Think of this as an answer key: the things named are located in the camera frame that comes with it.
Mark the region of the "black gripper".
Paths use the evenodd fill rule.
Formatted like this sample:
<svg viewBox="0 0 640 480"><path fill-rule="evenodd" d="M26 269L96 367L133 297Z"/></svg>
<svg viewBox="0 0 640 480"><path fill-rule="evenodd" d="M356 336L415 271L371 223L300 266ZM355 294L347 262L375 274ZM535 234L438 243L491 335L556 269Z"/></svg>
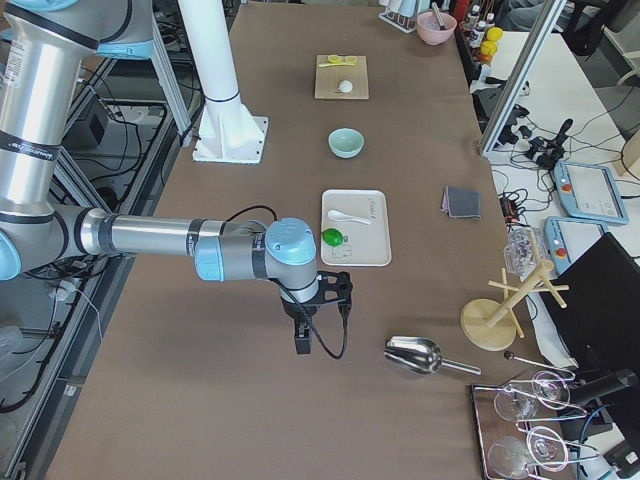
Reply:
<svg viewBox="0 0 640 480"><path fill-rule="evenodd" d="M310 326L317 311L334 304L343 318L348 319L352 308L352 282L346 271L318 271L308 287L295 290L279 284L285 313L294 320L294 346L298 355L311 353Z"/></svg>

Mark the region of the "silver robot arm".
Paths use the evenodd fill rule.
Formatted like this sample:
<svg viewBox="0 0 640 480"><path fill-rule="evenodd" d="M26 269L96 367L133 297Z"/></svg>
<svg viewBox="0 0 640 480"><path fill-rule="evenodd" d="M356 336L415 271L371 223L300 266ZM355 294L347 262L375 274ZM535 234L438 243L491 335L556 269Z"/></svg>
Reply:
<svg viewBox="0 0 640 480"><path fill-rule="evenodd" d="M148 1L9 1L12 29L1 88L1 276L5 280L79 255L185 255L209 281L275 283L307 354L326 304L351 311L345 272L321 271L311 228L297 218L264 224L167 219L53 205L48 192L84 59L147 59L154 51Z"/></svg>

